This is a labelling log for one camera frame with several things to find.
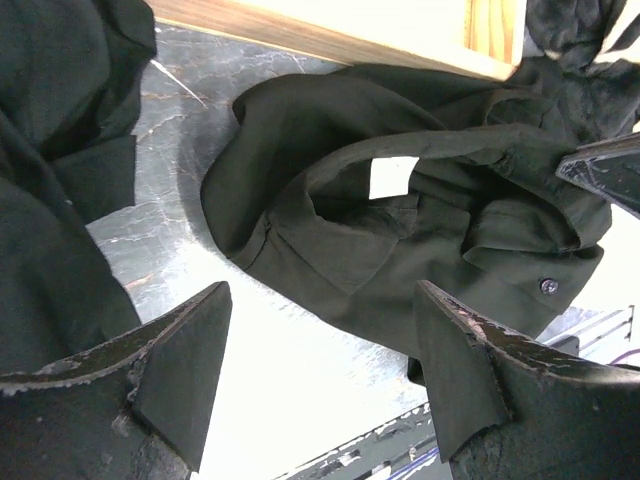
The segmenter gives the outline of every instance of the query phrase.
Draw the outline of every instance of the metal snap button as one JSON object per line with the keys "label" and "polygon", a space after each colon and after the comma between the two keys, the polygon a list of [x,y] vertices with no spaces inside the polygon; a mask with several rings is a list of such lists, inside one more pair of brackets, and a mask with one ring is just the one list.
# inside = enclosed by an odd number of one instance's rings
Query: metal snap button
{"label": "metal snap button", "polygon": [[546,278],[540,282],[540,291],[545,295],[553,295],[558,291],[558,282],[552,278]]}

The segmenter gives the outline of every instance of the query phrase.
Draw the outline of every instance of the white label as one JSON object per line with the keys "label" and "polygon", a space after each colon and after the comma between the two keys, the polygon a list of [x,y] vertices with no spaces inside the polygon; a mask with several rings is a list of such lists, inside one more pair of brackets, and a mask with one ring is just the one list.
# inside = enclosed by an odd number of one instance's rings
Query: white label
{"label": "white label", "polygon": [[418,157],[374,158],[371,161],[369,199],[408,194],[409,177],[418,160]]}

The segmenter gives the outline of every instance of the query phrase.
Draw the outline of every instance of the blue wire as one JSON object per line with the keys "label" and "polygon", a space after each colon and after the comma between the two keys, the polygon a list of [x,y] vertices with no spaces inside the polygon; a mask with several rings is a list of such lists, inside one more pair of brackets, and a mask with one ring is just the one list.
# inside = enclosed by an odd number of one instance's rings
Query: blue wire
{"label": "blue wire", "polygon": [[402,467],[400,470],[398,470],[397,472],[395,472],[393,475],[391,475],[390,477],[387,478],[387,480],[397,480],[400,475],[403,475],[405,473],[410,472],[411,470],[413,470],[416,467],[419,467],[420,465],[422,465],[423,463],[428,462],[429,460],[431,460],[433,457],[437,456],[438,453],[440,453],[440,450],[438,450],[438,447],[433,447],[431,450],[429,450],[427,453],[425,453],[424,455],[419,456],[418,458],[416,458],[413,462],[411,462],[409,465],[405,465],[404,467]]}

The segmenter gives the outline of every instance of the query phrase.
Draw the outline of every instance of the wooden box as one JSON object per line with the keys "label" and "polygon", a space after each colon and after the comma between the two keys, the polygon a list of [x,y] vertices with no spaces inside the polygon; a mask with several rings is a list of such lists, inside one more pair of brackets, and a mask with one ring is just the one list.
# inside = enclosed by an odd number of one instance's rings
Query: wooden box
{"label": "wooden box", "polygon": [[164,23],[343,64],[496,80],[520,63],[526,0],[148,0]]}

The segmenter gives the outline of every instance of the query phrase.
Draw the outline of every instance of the wire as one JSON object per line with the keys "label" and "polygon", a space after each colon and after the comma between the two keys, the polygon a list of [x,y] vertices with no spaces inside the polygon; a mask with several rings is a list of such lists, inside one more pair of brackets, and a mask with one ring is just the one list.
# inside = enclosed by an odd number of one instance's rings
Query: wire
{"label": "wire", "polygon": [[611,363],[609,363],[609,365],[616,365],[620,363],[622,360],[626,360],[627,358],[633,355],[637,355],[639,353],[640,353],[640,348],[634,348],[633,350],[629,350],[627,353],[623,353],[622,355],[620,355],[618,358],[616,358]]}
{"label": "wire", "polygon": [[398,470],[397,472],[395,472],[393,475],[391,475],[390,477],[387,477],[387,480],[398,480],[400,478],[401,475],[404,475],[405,473],[410,472],[411,470],[413,470],[414,468],[419,467],[420,465],[422,465],[423,463],[428,462],[429,460],[431,460],[433,457],[437,456],[438,453],[440,453],[440,450],[438,450],[438,447],[433,447],[431,450],[429,450],[427,453],[425,453],[424,455],[419,456],[418,458],[416,458],[413,462],[411,462],[409,465],[405,465],[404,467],[402,467],[400,470]]}

